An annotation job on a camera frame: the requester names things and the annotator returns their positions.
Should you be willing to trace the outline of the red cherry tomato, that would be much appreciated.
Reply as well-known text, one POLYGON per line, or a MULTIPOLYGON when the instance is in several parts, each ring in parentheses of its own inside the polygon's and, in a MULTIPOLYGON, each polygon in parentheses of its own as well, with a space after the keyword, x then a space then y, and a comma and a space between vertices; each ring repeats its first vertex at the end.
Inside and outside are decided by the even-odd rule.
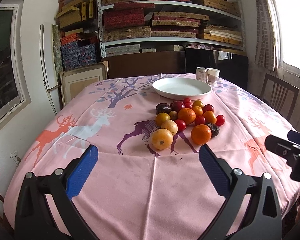
POLYGON ((177 119, 174 121, 177 124, 178 133, 183 132, 186 129, 186 123, 183 120, 177 119))

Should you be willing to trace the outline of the dark red plum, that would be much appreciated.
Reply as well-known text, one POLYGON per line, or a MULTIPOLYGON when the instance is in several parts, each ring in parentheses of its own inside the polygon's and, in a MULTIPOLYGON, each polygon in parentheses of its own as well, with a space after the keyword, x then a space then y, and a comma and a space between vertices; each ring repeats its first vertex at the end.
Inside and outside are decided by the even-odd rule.
POLYGON ((177 113, 180 112, 180 110, 185 108, 184 102, 177 100, 170 103, 170 107, 172 111, 175 111, 177 113))

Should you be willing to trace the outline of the pale yellow round fruit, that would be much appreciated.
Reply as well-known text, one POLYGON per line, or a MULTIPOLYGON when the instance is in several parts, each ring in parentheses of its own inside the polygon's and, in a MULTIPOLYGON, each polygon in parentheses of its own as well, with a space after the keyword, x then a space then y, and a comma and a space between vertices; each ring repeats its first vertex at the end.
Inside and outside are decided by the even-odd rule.
POLYGON ((167 129, 174 136, 178 133, 178 125, 173 120, 166 120, 161 124, 161 128, 167 129))

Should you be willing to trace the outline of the yellow orange fruit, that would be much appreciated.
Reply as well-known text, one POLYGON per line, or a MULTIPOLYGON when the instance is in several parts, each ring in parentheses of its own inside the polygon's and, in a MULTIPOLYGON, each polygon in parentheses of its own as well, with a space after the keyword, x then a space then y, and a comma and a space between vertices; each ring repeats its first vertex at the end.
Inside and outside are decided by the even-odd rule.
POLYGON ((151 145, 157 150, 169 148, 173 142, 173 135, 168 129, 157 129, 151 135, 151 145))

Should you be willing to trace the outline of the yellow tomato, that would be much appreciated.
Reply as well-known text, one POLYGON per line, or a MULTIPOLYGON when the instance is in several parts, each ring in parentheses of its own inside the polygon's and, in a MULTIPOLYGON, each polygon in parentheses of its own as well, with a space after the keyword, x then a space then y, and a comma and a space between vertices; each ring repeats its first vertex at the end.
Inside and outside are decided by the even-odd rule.
POLYGON ((155 117, 155 123, 158 127, 161 127, 162 124, 167 121, 170 120, 171 117, 169 114, 167 113, 159 113, 156 117, 155 117))

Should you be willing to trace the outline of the dark purple mangosteen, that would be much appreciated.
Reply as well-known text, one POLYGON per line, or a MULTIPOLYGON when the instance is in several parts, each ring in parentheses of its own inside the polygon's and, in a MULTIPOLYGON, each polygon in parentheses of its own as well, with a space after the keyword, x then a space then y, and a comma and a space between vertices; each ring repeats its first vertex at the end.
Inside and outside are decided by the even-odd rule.
POLYGON ((156 105, 156 115, 160 113, 167 113, 169 114, 172 111, 171 106, 169 103, 159 103, 156 105))

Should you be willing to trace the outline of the wooden chair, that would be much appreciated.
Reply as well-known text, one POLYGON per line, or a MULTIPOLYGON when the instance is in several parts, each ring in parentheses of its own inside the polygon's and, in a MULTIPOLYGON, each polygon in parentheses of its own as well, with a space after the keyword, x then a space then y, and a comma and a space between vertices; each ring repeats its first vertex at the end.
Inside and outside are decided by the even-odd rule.
POLYGON ((287 121, 289 121, 292 117, 298 99, 298 95, 299 95, 299 89, 298 87, 295 87, 294 85, 291 85, 290 83, 282 79, 279 79, 278 77, 275 77, 270 74, 265 75, 263 86, 261 89, 260 99, 263 102, 268 103, 268 105, 272 109, 274 109, 278 113, 281 113, 289 93, 293 94, 293 98, 289 106, 288 114, 286 116, 287 121), (270 100, 266 100, 265 99, 266 86, 269 81, 273 83, 273 86, 271 90, 270 100))

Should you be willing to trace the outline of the checked curtain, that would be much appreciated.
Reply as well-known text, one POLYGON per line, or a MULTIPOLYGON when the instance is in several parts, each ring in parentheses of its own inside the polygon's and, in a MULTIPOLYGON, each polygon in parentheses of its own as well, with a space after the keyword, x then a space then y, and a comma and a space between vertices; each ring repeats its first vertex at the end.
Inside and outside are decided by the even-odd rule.
POLYGON ((278 58, 273 18, 268 0, 256 0, 257 38, 255 64, 277 74, 278 58))

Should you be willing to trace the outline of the white paper cup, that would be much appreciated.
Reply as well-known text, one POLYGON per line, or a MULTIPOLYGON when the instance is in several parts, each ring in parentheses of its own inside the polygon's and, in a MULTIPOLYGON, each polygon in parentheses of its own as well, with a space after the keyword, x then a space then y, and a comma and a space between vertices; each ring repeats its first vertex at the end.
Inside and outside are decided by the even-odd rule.
POLYGON ((207 83, 214 86, 219 78, 220 70, 215 68, 207 68, 207 83))

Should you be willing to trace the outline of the pink deer tablecloth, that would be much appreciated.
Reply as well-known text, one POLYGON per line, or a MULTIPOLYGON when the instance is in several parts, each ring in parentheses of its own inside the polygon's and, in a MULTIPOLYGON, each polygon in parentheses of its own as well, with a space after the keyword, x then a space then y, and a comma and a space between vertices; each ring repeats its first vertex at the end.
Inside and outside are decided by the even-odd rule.
MULTIPOLYGON (((93 83, 72 99, 42 130, 19 164, 7 189, 4 213, 14 224, 27 172, 49 175, 78 158, 89 145, 99 156, 79 195, 78 211, 100 239, 197 239, 224 202, 211 184, 191 140, 192 127, 158 151, 149 137, 156 129, 153 88, 164 74, 93 83)), ((265 103, 219 79, 203 98, 225 116, 208 145, 215 155, 245 174, 271 174, 281 212, 300 195, 284 159, 264 147, 266 136, 286 137, 292 125, 265 103)))

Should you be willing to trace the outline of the pink drink can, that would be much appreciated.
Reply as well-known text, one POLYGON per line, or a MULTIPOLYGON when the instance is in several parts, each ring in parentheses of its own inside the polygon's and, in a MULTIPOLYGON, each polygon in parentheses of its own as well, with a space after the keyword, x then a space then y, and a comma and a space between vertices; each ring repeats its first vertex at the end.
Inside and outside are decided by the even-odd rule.
POLYGON ((197 67, 196 69, 196 80, 207 83, 207 69, 204 67, 197 67))

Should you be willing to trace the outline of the white plate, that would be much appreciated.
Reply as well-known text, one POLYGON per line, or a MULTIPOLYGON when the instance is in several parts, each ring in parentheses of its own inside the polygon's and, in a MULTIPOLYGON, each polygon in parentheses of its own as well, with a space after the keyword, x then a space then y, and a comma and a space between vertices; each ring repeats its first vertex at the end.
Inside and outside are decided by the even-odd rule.
POLYGON ((209 84, 191 78, 169 77, 152 83, 152 88, 160 96, 173 100, 202 99, 212 91, 209 84))

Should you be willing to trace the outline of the framed picture board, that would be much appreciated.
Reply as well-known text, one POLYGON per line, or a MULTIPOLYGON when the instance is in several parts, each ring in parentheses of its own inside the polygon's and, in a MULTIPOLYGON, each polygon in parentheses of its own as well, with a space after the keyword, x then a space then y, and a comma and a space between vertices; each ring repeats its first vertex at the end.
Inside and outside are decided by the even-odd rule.
POLYGON ((63 107, 92 83, 108 79, 108 61, 61 72, 63 107))

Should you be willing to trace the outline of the metal storage shelf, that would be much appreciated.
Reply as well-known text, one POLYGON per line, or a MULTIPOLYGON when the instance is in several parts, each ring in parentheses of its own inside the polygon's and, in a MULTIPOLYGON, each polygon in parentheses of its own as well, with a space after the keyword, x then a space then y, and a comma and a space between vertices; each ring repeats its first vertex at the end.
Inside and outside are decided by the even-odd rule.
POLYGON ((243 51, 240 0, 97 0, 102 58, 198 44, 243 51))

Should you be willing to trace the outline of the window with white frame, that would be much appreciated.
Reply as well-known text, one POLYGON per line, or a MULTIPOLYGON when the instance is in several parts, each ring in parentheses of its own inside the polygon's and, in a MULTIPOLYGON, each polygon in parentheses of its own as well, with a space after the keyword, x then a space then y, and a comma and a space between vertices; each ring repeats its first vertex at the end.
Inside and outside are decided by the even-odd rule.
POLYGON ((0 3, 0 130, 30 102, 21 55, 23 0, 0 3))

